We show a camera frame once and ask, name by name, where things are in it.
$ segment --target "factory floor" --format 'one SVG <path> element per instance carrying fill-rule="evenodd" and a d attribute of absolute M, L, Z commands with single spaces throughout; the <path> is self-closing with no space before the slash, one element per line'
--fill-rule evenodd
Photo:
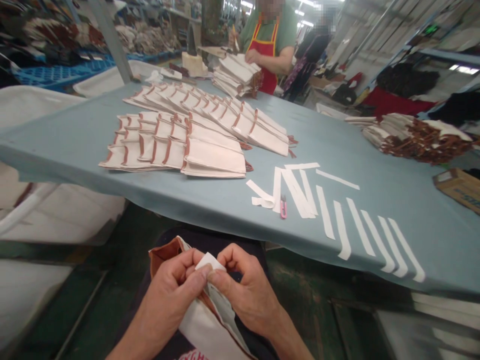
<path fill-rule="evenodd" d="M 148 269 L 148 250 L 160 234 L 177 224 L 131 203 L 107 244 L 100 247 L 58 246 L 52 250 L 47 245 L 0 244 L 4 257 L 77 264 L 13 358 L 56 359 L 101 275 L 107 271 L 60 357 L 104 359 Z M 399 291 L 396 285 L 378 286 L 377 280 L 365 278 L 360 272 L 314 261 L 283 248 L 268 251 L 266 257 L 272 287 L 315 359 L 366 359 L 362 345 L 372 339 L 365 336 L 380 342 L 374 330 L 365 334 L 357 328 L 346 307 L 334 309 L 332 299 L 388 303 L 408 297 L 408 291 Z M 375 328 L 371 321 L 367 323 L 362 320 L 362 329 Z"/>

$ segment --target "red apron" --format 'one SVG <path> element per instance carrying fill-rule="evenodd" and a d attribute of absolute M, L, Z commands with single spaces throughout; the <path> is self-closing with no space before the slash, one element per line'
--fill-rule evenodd
<path fill-rule="evenodd" d="M 265 56 L 275 56 L 275 42 L 277 40 L 277 33 L 279 30 L 279 24 L 278 22 L 275 24 L 275 27 L 273 28 L 273 32 L 271 34 L 271 41 L 260 41 L 257 40 L 257 35 L 259 34 L 260 31 L 260 26 L 262 24 L 259 22 L 256 25 L 255 32 L 253 33 L 253 37 L 251 38 L 250 46 L 247 49 L 255 49 L 257 50 L 260 54 L 265 55 Z M 273 72 L 268 71 L 266 68 L 262 67 L 261 68 L 261 73 L 263 76 L 263 81 L 261 83 L 260 91 L 273 95 L 275 88 L 277 87 L 277 75 L 275 75 Z"/>

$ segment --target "light blue table cover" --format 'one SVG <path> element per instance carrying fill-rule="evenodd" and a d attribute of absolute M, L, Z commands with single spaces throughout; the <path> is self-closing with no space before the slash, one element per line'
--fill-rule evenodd
<path fill-rule="evenodd" d="M 198 87 L 224 96 L 210 82 L 201 81 Z M 371 272 L 414 289 L 480 293 L 480 216 L 435 188 L 432 177 L 442 168 L 382 154 L 364 139 L 360 128 L 263 93 L 247 101 L 295 136 L 299 141 L 293 149 L 296 159 L 254 147 L 244 152 L 254 168 L 246 179 L 187 177 L 174 170 L 128 173 L 99 167 L 118 128 L 117 115 L 142 111 L 122 101 L 139 89 L 140 84 L 130 83 L 0 133 L 0 160 L 18 169 L 23 181 L 72 183 L 123 196 L 178 221 L 272 241 L 308 258 Z M 356 190 L 316 174 L 315 169 L 306 170 L 319 212 L 315 185 L 323 187 L 336 240 L 325 235 L 321 216 L 300 217 L 283 180 L 286 220 L 253 206 L 251 198 L 256 194 L 245 184 L 252 179 L 272 193 L 275 166 L 312 162 L 318 162 L 322 171 L 360 186 Z M 301 185 L 298 170 L 294 173 Z M 408 273 L 399 278 L 381 271 L 385 259 L 364 222 L 376 256 L 366 253 L 346 198 L 353 199 L 359 211 L 370 214 L 393 258 L 377 216 L 396 220 L 426 273 L 424 282 L 413 281 L 414 266 L 398 240 Z M 352 249 L 346 261 L 338 257 L 341 243 L 334 200 L 341 203 Z"/>

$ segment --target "pink handle scissors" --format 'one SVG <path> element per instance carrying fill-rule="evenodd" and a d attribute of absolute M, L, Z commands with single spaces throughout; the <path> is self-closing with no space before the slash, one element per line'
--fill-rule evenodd
<path fill-rule="evenodd" d="M 280 197 L 280 217 L 282 219 L 287 218 L 287 200 L 285 199 L 285 195 Z"/>

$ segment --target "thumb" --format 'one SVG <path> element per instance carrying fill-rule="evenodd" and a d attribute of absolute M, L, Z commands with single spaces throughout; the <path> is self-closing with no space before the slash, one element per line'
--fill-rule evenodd
<path fill-rule="evenodd" d="M 198 270 L 195 270 L 185 280 L 185 282 L 176 290 L 178 301 L 185 307 L 190 306 L 192 301 L 200 295 L 207 285 L 207 276 L 212 271 L 212 265 L 207 264 Z"/>
<path fill-rule="evenodd" d="M 218 289 L 230 303 L 235 302 L 236 296 L 241 291 L 241 285 L 238 284 L 232 277 L 225 271 L 214 270 L 208 274 L 208 281 Z"/>

